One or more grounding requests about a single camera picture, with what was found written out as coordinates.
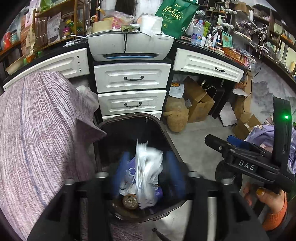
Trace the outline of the person's right hand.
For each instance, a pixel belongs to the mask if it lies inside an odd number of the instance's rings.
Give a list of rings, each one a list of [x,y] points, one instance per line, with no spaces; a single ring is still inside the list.
[[[252,205],[253,197],[251,192],[255,189],[255,187],[256,186],[247,182],[242,190],[244,199],[247,201],[249,206]],[[269,207],[271,214],[278,214],[287,210],[287,195],[283,190],[280,190],[279,193],[276,194],[266,188],[258,187],[255,191],[255,195],[257,200]]]

